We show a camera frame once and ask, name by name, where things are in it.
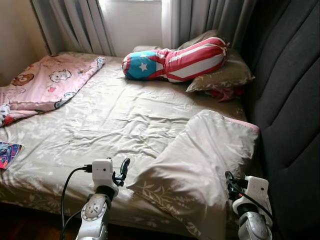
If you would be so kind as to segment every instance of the upholstered headboard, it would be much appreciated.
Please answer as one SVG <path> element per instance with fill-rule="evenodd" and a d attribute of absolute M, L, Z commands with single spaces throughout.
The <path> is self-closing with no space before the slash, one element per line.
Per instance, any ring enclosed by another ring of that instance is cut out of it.
<path fill-rule="evenodd" d="M 241 52 L 256 76 L 244 106 L 261 129 L 258 158 L 284 240 L 320 236 L 319 11 L 319 0 L 258 1 Z"/>

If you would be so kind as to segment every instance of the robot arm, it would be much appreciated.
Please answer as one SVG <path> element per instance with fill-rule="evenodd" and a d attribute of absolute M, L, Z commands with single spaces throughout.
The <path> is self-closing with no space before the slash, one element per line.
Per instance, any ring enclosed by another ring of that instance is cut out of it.
<path fill-rule="evenodd" d="M 255 176 L 234 178 L 229 171 L 225 177 L 232 209 L 239 216 L 239 239 L 272 240 L 268 181 Z"/>
<path fill-rule="evenodd" d="M 118 186 L 124 185 L 130 159 L 126 158 L 120 175 L 113 171 L 112 160 L 96 159 L 92 162 L 92 179 L 95 194 L 81 210 L 81 226 L 76 240 L 106 240 L 111 202 L 118 195 Z"/>

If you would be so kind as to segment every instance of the pillowcase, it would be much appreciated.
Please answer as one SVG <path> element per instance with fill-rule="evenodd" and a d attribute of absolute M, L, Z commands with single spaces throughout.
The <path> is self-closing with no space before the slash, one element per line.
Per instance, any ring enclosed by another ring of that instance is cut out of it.
<path fill-rule="evenodd" d="M 182 44 L 180 47 L 178 47 L 176 50 L 182 50 L 182 49 L 186 49 L 194 44 L 197 44 L 203 40 L 206 40 L 208 38 L 211 37 L 219 37 L 218 36 L 218 31 L 217 30 L 209 30 L 206 31 L 205 33 L 202 33 L 201 35 L 197 36 L 196 38 L 185 42 L 184 44 Z"/>
<path fill-rule="evenodd" d="M 225 171 L 243 177 L 259 136 L 257 126 L 203 110 L 127 186 L 182 222 L 200 240 L 224 240 Z"/>
<path fill-rule="evenodd" d="M 239 87 L 249 83 L 254 78 L 239 53 L 230 48 L 224 65 L 213 72 L 197 76 L 186 92 Z"/>

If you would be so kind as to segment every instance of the cartoon print blanket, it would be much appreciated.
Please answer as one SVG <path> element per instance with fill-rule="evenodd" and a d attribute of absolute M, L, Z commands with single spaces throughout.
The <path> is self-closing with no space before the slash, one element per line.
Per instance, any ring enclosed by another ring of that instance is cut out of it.
<path fill-rule="evenodd" d="M 28 66 L 10 85 L 0 87 L 0 126 L 59 108 L 104 63 L 101 56 L 85 61 L 65 53 Z"/>

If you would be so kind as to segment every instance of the striped pillow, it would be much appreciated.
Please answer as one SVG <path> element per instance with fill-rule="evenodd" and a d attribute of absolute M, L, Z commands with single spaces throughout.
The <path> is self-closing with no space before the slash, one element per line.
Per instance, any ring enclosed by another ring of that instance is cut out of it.
<path fill-rule="evenodd" d="M 226 43 L 221 38 L 210 37 L 182 50 L 130 53 L 122 62 L 122 70 L 133 80 L 164 77 L 172 83 L 179 83 L 220 68 L 226 57 Z"/>

